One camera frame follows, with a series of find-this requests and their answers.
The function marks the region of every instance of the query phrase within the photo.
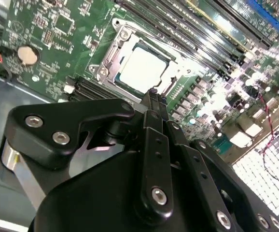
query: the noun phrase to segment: motherboard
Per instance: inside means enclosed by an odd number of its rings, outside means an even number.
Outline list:
[[[17,82],[57,102],[154,89],[189,140],[247,147],[279,109],[279,0],[12,0]]]

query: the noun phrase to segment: mounting screw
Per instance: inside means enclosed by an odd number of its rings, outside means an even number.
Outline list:
[[[90,65],[89,70],[90,70],[90,72],[94,73],[96,71],[96,68],[95,68],[95,66]]]
[[[152,190],[152,197],[160,205],[165,205],[167,203],[166,194],[159,188],[154,188]]]
[[[64,132],[56,132],[53,134],[53,140],[60,145],[66,145],[70,142],[70,137]]]
[[[269,228],[269,224],[268,224],[268,222],[266,221],[266,219],[263,218],[261,215],[258,215],[258,218],[259,218],[260,223],[261,223],[266,229],[268,229],[268,228]]]
[[[25,119],[26,124],[29,127],[38,128],[43,125],[43,120],[38,116],[28,116]]]
[[[180,126],[177,123],[173,122],[172,125],[175,129],[177,129],[177,130],[180,129]]]
[[[38,82],[40,80],[40,78],[38,76],[32,76],[32,80],[34,82]]]
[[[107,76],[107,75],[109,74],[109,71],[108,71],[107,68],[102,67],[102,68],[100,69],[100,71],[99,71],[99,74],[100,74],[101,76]]]
[[[206,149],[206,144],[205,144],[205,143],[199,142],[198,144],[199,144],[202,148]]]
[[[132,107],[129,104],[127,104],[127,103],[122,103],[121,106],[122,106],[122,108],[124,108],[127,111],[131,111],[132,110]]]
[[[279,229],[279,222],[277,219],[275,219],[273,216],[270,215],[270,219],[273,222],[273,224],[275,225],[275,227],[277,227]]]
[[[218,221],[223,225],[224,228],[229,230],[231,228],[231,221],[228,219],[227,215],[221,211],[217,211]]]
[[[130,38],[130,34],[128,31],[126,30],[123,30],[121,33],[120,33],[120,37],[123,41],[127,40],[128,38]]]

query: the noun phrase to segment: red wire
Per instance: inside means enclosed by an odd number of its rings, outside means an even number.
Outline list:
[[[265,156],[266,156],[266,151],[267,149],[270,148],[271,146],[271,143],[275,140],[275,135],[274,135],[274,129],[273,129],[273,124],[271,122],[271,118],[270,118],[270,114],[269,114],[269,107],[266,103],[266,101],[264,100],[263,96],[260,95],[260,99],[262,101],[262,103],[265,105],[265,112],[267,113],[267,116],[268,116],[268,123],[269,123],[269,127],[270,127],[270,133],[271,133],[271,138],[269,140],[269,142],[267,143],[267,145],[264,147],[264,150],[263,150],[263,165],[264,165],[264,169],[266,172],[268,172],[268,174],[275,180],[279,181],[279,179],[273,175],[269,169],[266,167],[266,161],[265,161]]]

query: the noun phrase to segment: cable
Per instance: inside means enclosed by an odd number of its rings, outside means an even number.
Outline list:
[[[263,95],[261,95],[259,93],[259,99],[261,100],[261,102],[265,105],[265,112],[267,113],[268,116],[268,123],[269,123],[269,127],[270,127],[270,133],[271,133],[271,138],[269,140],[269,142],[266,144],[266,146],[264,147],[262,154],[263,154],[263,165],[264,165],[264,169],[266,172],[268,172],[268,174],[275,180],[279,181],[279,178],[277,178],[274,174],[272,174],[270,172],[270,170],[266,167],[266,160],[265,160],[265,156],[266,156],[266,151],[267,149],[270,148],[272,142],[275,140],[275,135],[274,135],[274,129],[273,129],[273,124],[271,122],[271,117],[269,114],[269,107],[267,105],[267,102],[265,101],[265,99],[263,98]]]
[[[6,84],[8,84],[8,82],[10,82],[13,78],[12,72],[11,70],[7,67],[7,65],[3,62],[3,57],[0,54],[0,65],[4,68],[4,70],[7,72],[7,78],[0,83],[0,88],[6,86]]]

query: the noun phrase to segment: blue slot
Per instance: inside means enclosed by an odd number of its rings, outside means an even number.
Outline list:
[[[268,23],[279,32],[279,22],[261,5],[259,5],[255,0],[246,0],[246,2],[254,11],[256,11],[262,18],[266,19]]]

